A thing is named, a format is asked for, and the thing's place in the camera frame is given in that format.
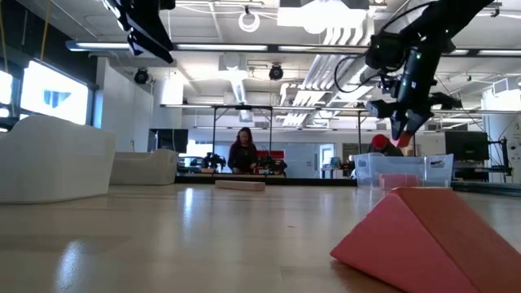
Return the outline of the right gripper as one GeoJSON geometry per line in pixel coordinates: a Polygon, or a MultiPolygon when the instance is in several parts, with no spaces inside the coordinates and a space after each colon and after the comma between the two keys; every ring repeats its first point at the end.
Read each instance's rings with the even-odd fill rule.
{"type": "Polygon", "coordinates": [[[415,135],[434,114],[431,107],[441,105],[442,110],[462,108],[462,102],[442,92],[430,93],[436,85],[434,79],[441,51],[426,47],[411,47],[399,77],[381,75],[383,91],[396,101],[387,103],[382,99],[368,102],[366,110],[375,117],[390,117],[392,139],[398,141],[404,132],[415,135]]]}

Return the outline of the orange-red rectangular wooden block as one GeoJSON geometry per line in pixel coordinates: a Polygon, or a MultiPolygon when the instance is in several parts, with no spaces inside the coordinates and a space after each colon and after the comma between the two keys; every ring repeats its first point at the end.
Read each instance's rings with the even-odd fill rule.
{"type": "Polygon", "coordinates": [[[383,189],[420,186],[420,180],[412,174],[380,174],[379,186],[383,189]]]}

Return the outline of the red triangular wooden block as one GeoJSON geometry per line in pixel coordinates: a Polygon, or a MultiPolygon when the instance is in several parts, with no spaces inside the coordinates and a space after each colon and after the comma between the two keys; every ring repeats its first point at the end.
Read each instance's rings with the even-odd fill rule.
{"type": "Polygon", "coordinates": [[[449,189],[391,190],[330,254],[408,293],[521,293],[521,253],[449,189]]]}

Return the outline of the person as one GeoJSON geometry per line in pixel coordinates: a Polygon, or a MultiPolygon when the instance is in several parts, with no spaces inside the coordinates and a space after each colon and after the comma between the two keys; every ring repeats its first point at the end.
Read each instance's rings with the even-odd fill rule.
{"type": "Polygon", "coordinates": [[[253,174],[257,167],[257,149],[248,127],[241,128],[230,146],[228,167],[232,173],[253,174]]]}
{"type": "Polygon", "coordinates": [[[368,153],[380,153],[385,156],[402,157],[403,153],[400,148],[394,146],[388,137],[383,134],[377,134],[371,139],[368,147],[368,153]]]}

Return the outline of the clear plastic bin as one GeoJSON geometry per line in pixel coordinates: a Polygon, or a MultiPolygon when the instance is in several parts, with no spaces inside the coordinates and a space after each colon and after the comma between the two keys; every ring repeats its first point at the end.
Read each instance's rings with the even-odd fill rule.
{"type": "Polygon", "coordinates": [[[352,177],[358,186],[379,188],[380,174],[412,174],[420,180],[416,187],[443,187],[451,185],[453,155],[422,157],[394,157],[380,153],[354,156],[355,169],[352,177]]]}

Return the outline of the long ceiling light strip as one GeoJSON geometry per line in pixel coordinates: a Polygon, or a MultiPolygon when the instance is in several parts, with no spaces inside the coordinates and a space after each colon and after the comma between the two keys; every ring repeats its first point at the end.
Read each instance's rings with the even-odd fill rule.
{"type": "MultiPolygon", "coordinates": [[[[126,42],[77,42],[66,41],[70,51],[118,51],[128,50],[126,42]]],[[[225,43],[174,43],[174,51],[259,51],[266,52],[269,45],[225,44],[225,43]]]]}
{"type": "Polygon", "coordinates": [[[521,58],[521,50],[500,50],[500,49],[456,49],[445,54],[445,56],[460,57],[484,57],[484,58],[521,58]]]}

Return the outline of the black computer monitor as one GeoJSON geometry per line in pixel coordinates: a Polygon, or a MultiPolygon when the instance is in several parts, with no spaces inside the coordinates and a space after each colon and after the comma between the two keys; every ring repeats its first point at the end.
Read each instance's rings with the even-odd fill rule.
{"type": "Polygon", "coordinates": [[[483,132],[446,131],[444,133],[445,153],[452,154],[458,161],[489,159],[488,135],[483,132]]]}

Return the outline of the black display screen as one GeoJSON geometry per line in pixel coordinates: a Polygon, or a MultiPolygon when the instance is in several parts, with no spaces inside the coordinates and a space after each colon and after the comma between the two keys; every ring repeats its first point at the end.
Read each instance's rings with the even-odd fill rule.
{"type": "Polygon", "coordinates": [[[158,149],[168,149],[185,154],[188,134],[188,129],[150,129],[147,150],[152,152],[158,149]]]}

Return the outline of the bright window pane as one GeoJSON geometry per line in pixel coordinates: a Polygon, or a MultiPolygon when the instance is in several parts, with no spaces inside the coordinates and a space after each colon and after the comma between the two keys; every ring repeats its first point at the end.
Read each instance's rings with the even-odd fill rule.
{"type": "Polygon", "coordinates": [[[24,70],[20,107],[84,125],[89,89],[41,63],[30,61],[24,70]]]}

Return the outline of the white plastic bin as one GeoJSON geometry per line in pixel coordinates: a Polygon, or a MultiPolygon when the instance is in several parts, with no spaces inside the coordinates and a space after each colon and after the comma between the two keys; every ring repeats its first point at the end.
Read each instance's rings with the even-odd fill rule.
{"type": "Polygon", "coordinates": [[[117,152],[111,185],[167,186],[175,182],[178,153],[168,149],[153,152],[117,152]]]}
{"type": "Polygon", "coordinates": [[[0,204],[54,203],[108,191],[116,136],[51,116],[0,135],[0,204]]]}

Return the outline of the red cabinet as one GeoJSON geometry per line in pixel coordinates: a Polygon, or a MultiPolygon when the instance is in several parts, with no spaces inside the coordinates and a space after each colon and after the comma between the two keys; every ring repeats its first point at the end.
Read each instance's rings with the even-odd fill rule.
{"type": "MultiPolygon", "coordinates": [[[[260,168],[260,159],[263,158],[269,151],[266,151],[266,150],[262,150],[262,151],[257,151],[256,152],[256,155],[257,155],[257,159],[258,159],[258,164],[256,166],[256,170],[255,170],[255,173],[256,174],[260,174],[260,175],[269,175],[268,174],[268,170],[267,169],[264,169],[264,168],[260,168]]],[[[285,152],[284,151],[271,151],[270,154],[275,158],[275,159],[281,159],[281,160],[284,160],[285,159],[285,152]]]]}

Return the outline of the long natural wooden block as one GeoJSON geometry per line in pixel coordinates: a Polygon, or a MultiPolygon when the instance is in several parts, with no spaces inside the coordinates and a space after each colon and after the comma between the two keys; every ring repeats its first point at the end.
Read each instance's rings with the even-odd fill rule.
{"type": "Polygon", "coordinates": [[[226,181],[216,180],[215,187],[227,190],[264,191],[265,183],[260,181],[226,181]]]}

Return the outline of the black metal gantry frame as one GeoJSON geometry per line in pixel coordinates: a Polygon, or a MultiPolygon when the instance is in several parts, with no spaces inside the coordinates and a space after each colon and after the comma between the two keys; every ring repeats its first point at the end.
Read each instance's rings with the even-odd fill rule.
{"type": "Polygon", "coordinates": [[[274,119],[274,107],[262,106],[262,105],[249,105],[249,104],[237,104],[237,105],[212,105],[213,119],[212,119],[212,153],[215,154],[215,143],[216,143],[216,131],[217,131],[217,110],[223,108],[225,110],[234,109],[237,111],[252,111],[252,110],[266,110],[269,111],[269,153],[272,151],[272,137],[273,137],[273,119],[274,119]]]}

